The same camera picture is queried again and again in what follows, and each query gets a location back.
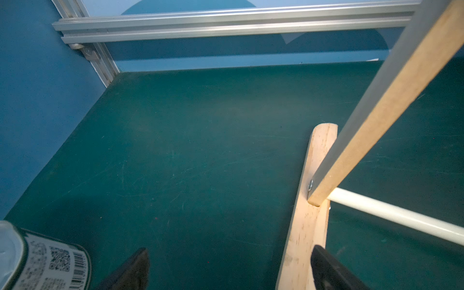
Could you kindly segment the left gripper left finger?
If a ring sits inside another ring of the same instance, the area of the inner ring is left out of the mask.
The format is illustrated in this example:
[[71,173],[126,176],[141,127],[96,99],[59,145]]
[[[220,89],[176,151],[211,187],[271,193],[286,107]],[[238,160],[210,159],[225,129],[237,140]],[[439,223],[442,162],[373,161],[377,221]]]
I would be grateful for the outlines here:
[[139,248],[108,277],[96,290],[146,290],[149,284],[150,259],[147,248]]

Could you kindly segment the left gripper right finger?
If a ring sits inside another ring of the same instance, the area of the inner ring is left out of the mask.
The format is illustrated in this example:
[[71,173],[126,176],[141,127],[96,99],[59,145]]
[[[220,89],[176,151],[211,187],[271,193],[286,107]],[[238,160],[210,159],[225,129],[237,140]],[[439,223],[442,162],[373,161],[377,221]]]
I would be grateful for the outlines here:
[[317,290],[369,290],[369,287],[320,245],[313,248],[311,268]]

